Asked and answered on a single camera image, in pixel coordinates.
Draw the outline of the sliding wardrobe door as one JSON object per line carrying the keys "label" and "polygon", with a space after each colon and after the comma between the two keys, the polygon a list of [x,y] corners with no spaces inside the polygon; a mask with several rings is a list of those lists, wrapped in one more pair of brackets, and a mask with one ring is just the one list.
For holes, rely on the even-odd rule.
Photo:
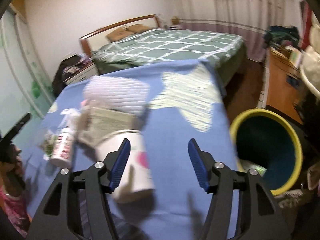
{"label": "sliding wardrobe door", "polygon": [[8,8],[1,18],[1,133],[7,133],[17,120],[31,113],[31,120],[14,140],[22,145],[35,133],[53,102],[52,84],[28,25]]}

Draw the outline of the red garment hanging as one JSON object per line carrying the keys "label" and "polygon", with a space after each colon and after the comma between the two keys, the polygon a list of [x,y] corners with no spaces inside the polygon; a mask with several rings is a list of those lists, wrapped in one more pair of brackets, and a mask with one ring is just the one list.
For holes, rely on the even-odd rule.
{"label": "red garment hanging", "polygon": [[308,46],[312,46],[319,53],[319,21],[306,1],[304,1],[303,27],[303,34],[299,42],[300,48],[306,50]]}

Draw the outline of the blue tablecloth with white print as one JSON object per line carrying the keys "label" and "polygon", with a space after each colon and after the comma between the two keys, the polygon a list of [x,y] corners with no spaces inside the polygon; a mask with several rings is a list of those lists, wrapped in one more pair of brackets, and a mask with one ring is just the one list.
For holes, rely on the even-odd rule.
{"label": "blue tablecloth with white print", "polygon": [[[199,185],[188,154],[195,139],[201,150],[236,168],[235,148],[220,93],[220,80],[206,60],[178,60],[135,67],[103,76],[136,79],[150,86],[138,131],[144,138],[155,185],[134,202],[113,200],[108,175],[116,151],[103,161],[95,147],[78,139],[85,106],[108,109],[84,99],[91,80],[67,86],[24,143],[27,239],[200,239],[212,195]],[[61,129],[74,131],[71,168],[49,160]]]}

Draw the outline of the white nightstand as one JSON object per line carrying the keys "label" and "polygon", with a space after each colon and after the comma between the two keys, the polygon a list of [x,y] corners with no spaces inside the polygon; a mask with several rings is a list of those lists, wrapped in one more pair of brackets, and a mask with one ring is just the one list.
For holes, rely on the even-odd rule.
{"label": "white nightstand", "polygon": [[89,79],[92,76],[99,75],[98,70],[94,63],[85,65],[80,71],[76,72],[73,76],[69,77],[65,84],[68,86],[70,84],[78,83]]}

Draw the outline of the white paper cup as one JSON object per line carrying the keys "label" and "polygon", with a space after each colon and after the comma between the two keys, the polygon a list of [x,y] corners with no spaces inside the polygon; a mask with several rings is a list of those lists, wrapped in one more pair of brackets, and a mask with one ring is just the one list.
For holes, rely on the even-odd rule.
{"label": "white paper cup", "polygon": [[107,154],[116,151],[120,147],[124,139],[130,141],[130,156],[120,184],[111,194],[113,200],[120,204],[145,198],[151,195],[155,189],[144,138],[140,131],[125,129],[106,135],[95,147],[96,159],[103,161]]}

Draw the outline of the bubble wrap sheet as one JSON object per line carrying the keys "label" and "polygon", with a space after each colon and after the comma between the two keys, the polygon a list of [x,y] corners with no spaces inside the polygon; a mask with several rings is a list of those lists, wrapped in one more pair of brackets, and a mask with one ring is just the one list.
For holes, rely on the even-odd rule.
{"label": "bubble wrap sheet", "polygon": [[136,79],[94,76],[85,86],[84,99],[108,109],[140,116],[144,112],[150,86]]}

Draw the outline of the cream puffer jacket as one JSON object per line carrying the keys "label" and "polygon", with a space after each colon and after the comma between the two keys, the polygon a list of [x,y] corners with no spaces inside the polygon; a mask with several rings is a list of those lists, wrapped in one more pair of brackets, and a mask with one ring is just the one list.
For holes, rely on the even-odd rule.
{"label": "cream puffer jacket", "polygon": [[310,45],[304,51],[300,75],[306,87],[319,99],[319,25],[312,25],[309,39]]}

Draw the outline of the white yogurt bottle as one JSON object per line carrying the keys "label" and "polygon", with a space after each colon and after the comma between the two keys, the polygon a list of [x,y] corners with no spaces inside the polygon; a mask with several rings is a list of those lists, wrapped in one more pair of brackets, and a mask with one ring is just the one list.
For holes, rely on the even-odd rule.
{"label": "white yogurt bottle", "polygon": [[73,157],[74,131],[69,128],[61,129],[54,143],[50,162],[60,168],[71,168]]}

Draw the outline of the pink beige curtain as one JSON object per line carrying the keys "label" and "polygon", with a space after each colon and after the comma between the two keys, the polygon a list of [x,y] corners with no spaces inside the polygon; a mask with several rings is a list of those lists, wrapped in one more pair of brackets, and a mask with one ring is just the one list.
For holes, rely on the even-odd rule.
{"label": "pink beige curtain", "polygon": [[184,28],[231,33],[244,38],[247,56],[261,61],[268,27],[295,26],[303,33],[302,0],[171,0]]}

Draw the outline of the green checked duvet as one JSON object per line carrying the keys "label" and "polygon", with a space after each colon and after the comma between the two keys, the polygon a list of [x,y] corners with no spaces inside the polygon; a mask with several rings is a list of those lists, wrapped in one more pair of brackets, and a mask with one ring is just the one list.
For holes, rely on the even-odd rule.
{"label": "green checked duvet", "polygon": [[207,60],[227,85],[247,56],[244,38],[212,31],[155,28],[92,51],[100,74],[175,60]]}

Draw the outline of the printed paper package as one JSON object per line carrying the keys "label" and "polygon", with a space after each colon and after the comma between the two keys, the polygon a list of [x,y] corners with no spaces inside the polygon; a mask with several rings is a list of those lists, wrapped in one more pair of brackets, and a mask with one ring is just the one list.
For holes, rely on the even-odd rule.
{"label": "printed paper package", "polygon": [[77,139],[94,148],[110,134],[127,129],[139,130],[142,126],[143,121],[134,114],[85,106],[78,118]]}

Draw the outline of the yellow rimmed trash bin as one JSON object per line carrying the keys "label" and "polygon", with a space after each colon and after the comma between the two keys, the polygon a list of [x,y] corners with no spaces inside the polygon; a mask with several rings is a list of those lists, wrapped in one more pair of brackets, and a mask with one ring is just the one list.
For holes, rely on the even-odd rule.
{"label": "yellow rimmed trash bin", "polygon": [[303,151],[297,133],[283,117],[266,109],[246,110],[233,120],[230,135],[240,171],[246,170],[246,161],[264,168],[262,178],[274,196],[295,185]]}

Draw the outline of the wooden bed with headboard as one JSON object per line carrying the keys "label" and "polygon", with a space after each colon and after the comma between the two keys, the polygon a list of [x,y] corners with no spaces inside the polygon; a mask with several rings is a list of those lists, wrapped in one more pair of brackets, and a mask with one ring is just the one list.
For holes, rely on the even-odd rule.
{"label": "wooden bed with headboard", "polygon": [[247,56],[244,38],[214,31],[162,28],[156,15],[102,27],[80,38],[99,74],[175,60],[208,60],[227,85]]}

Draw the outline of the pile of clothes on nightstand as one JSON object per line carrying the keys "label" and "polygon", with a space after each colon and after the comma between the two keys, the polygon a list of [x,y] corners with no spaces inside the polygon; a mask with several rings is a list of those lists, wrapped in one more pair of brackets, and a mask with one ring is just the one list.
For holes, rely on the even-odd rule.
{"label": "pile of clothes on nightstand", "polygon": [[93,60],[86,54],[74,54],[71,57],[62,60],[52,82],[54,96],[57,98],[60,95],[67,86],[66,80],[68,78],[75,76],[78,72],[92,63]]}

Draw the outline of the brown pillow right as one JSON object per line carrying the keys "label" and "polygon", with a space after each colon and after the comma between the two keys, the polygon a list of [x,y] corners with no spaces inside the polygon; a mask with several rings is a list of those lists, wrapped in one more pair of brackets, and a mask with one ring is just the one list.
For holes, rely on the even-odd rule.
{"label": "brown pillow right", "polygon": [[127,28],[128,31],[133,32],[133,33],[137,33],[137,34],[143,33],[145,31],[148,31],[151,29],[152,29],[152,27],[149,27],[144,24],[134,24],[134,25],[128,26],[128,28]]}

